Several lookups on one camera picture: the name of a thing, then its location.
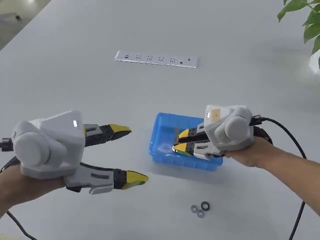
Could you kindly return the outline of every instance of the hand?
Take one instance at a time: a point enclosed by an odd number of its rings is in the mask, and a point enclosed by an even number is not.
[[[62,178],[39,180],[22,175],[20,165],[10,166],[0,174],[0,202],[9,209],[65,186]]]
[[[247,167],[264,168],[269,159],[275,155],[285,153],[281,149],[273,146],[262,137],[254,137],[254,143],[242,150],[228,151],[227,158],[233,158]]]

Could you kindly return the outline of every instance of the tabletop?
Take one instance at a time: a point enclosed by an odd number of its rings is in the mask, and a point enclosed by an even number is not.
[[[267,172],[225,159],[208,172],[152,162],[157,113],[203,117],[206,105],[246,105],[283,123],[319,160],[320,80],[303,44],[308,9],[278,23],[282,0],[52,0],[0,52],[0,135],[20,120],[78,109],[85,123],[132,133],[84,151],[85,163],[134,170],[143,186],[89,195],[65,189],[12,213],[39,240],[285,240],[301,200]],[[119,50],[198,57],[198,68],[115,61]],[[281,129],[275,145],[298,154]],[[11,158],[2,154],[4,164]],[[205,218],[191,205],[211,203]],[[318,239],[306,207],[296,238]],[[0,232],[21,236],[3,217]]]

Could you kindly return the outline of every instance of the power outlet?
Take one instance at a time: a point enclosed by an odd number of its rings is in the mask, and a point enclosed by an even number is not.
[[[186,57],[169,54],[152,54],[120,50],[117,52],[115,60],[120,62],[153,64],[190,69],[196,69],[198,67],[198,58],[196,56]]]

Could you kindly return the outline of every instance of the green leaf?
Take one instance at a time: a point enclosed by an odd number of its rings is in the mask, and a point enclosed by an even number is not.
[[[305,21],[305,23],[302,26],[311,25],[311,24],[320,24],[320,12],[314,13],[312,11],[312,13],[313,14],[310,14],[308,19]]]
[[[317,36],[316,39],[314,40],[314,46],[313,46],[311,55],[318,52],[319,49],[320,49],[320,35]]]
[[[320,24],[315,23],[309,26],[303,34],[304,43],[308,42],[310,39],[318,36],[320,34]]]
[[[303,9],[307,5],[308,5],[307,0],[291,0],[291,2],[285,5],[284,8],[278,13],[277,17],[279,22],[287,12],[294,12],[299,9]]]
[[[314,6],[313,8],[314,11],[316,11],[317,13],[320,12],[320,4]],[[302,25],[302,26],[305,26],[305,29],[306,30],[309,26],[309,24],[307,24],[307,22],[311,21],[311,19],[313,18],[313,15],[315,15],[316,13],[314,11],[311,11],[307,20],[305,21],[305,23]]]

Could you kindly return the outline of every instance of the blue container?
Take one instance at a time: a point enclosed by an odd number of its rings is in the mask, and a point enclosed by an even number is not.
[[[223,163],[222,157],[213,157],[204,160],[195,156],[186,156],[172,150],[175,138],[175,127],[182,132],[185,129],[195,128],[203,123],[204,119],[192,116],[181,116],[169,113],[158,113],[156,116],[149,145],[149,154],[154,162],[172,164],[194,169],[214,171]]]

